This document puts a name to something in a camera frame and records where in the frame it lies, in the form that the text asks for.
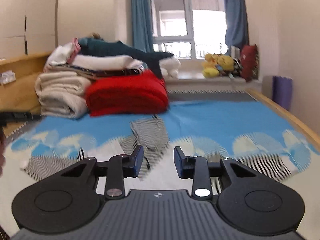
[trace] purple yoga mat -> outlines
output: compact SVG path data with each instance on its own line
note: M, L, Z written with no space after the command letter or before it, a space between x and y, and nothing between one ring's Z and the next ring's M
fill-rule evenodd
M289 111L291 99L292 79L274 76L272 80L272 100Z

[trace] white plush toy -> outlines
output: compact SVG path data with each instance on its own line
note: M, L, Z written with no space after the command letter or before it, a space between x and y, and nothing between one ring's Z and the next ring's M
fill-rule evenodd
M159 60L162 76L164 78L173 77L177 78L179 74L179 68L181 66L180 61L176 56L168 57Z

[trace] blue curtain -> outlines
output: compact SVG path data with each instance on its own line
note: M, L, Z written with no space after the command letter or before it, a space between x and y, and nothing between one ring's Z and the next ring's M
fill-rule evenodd
M231 46L242 49L249 44L247 10L244 0L224 0L226 12L226 45L228 53Z
M133 47L153 51L150 0L131 0Z

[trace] red cushion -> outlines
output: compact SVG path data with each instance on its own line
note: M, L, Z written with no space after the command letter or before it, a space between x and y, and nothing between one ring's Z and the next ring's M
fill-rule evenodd
M253 76L253 70L256 66L257 45L249 46L245 45L241 51L241 65L243 70L241 71L241 77L246 81L250 81Z
M86 91L90 116L103 114L157 114L169 104L164 80L150 70L141 75L103 78Z

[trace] mattress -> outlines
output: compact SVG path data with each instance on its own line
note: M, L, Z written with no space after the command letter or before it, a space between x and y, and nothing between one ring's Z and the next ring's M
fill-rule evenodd
M296 171L283 183L296 190L306 204L298 232L306 239L318 239L320 228L316 222L320 216L320 200L315 196L320 190L315 185L320 175L320 157L302 134L244 91L170 91L169 98L169 111L159 115L170 139L166 153L143 180L125 179L126 193L130 189L191 190L192 180L180 180L175 171L175 146L180 146L186 155L206 155L215 150L233 158L261 151L278 153L288 156L288 163ZM47 117L36 128L10 143L0 179L0 224L4 230L10 236L18 231L11 213L11 202L20 190L36 182L21 169L30 156L49 155L52 149L65 154L68 146L68 155L76 157L81 146L88 156L106 161L123 153L118 141L131 135L130 122L150 117L86 116L80 121ZM104 192L104 182L105 178L100 179L98 193Z

